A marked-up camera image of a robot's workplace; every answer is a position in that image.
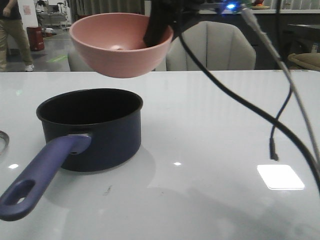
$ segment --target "white table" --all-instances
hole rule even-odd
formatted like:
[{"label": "white table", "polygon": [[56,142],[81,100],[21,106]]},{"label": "white table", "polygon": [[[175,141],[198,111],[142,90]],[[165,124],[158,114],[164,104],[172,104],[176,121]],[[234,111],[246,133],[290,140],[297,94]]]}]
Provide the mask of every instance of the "white table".
[{"label": "white table", "polygon": [[[214,74],[272,115],[288,92],[276,70]],[[292,74],[319,143],[320,72]],[[10,136],[0,155],[1,194],[45,145],[37,106],[91,88],[126,89],[143,98],[141,148],[114,169],[59,170],[28,216],[0,221],[1,240],[320,239],[320,196],[300,152],[276,131],[280,162],[270,160],[271,124],[197,71],[129,79],[95,72],[1,73],[0,130]],[[294,99],[281,121],[311,149]],[[305,187],[271,190],[258,165],[289,165]]]}]

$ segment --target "chair backrest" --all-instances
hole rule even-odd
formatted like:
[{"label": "chair backrest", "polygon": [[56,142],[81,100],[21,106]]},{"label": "chair backrest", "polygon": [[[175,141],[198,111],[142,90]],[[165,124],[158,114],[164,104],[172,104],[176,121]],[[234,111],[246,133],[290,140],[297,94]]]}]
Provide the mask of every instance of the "chair backrest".
[{"label": "chair backrest", "polygon": [[94,72],[80,57],[74,47],[68,52],[68,63],[71,72]]},{"label": "chair backrest", "polygon": [[[256,51],[234,25],[202,21],[183,33],[184,40],[200,62],[209,70],[253,70]],[[156,71],[197,71],[176,38],[165,60]]]}]

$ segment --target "khaki pants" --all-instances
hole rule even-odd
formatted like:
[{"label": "khaki pants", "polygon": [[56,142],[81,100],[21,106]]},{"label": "khaki pants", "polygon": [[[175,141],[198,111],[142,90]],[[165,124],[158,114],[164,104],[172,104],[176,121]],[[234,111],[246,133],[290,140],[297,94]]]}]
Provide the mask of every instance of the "khaki pants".
[{"label": "khaki pants", "polygon": [[0,19],[0,69],[7,66],[7,39],[11,35],[19,47],[24,64],[33,64],[29,41],[26,37],[21,20]]}]

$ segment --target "bowl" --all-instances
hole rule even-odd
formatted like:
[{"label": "bowl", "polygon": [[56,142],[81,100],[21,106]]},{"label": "bowl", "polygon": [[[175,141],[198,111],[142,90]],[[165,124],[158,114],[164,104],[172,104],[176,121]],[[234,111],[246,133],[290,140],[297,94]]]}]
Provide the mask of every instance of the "bowl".
[{"label": "bowl", "polygon": [[158,45],[146,47],[143,38],[149,17],[134,13],[103,13],[76,21],[70,28],[80,57],[96,72],[132,78],[154,70],[166,56],[173,37],[167,27]]}]

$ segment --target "blue plastic handle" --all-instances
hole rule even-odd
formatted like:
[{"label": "blue plastic handle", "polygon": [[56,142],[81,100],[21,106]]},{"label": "blue plastic handle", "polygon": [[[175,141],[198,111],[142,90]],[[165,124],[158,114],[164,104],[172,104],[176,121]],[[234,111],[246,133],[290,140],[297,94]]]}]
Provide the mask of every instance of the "blue plastic handle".
[{"label": "blue plastic handle", "polygon": [[91,144],[87,134],[71,134],[48,142],[0,197],[0,219],[16,221],[36,206],[67,156]]}]

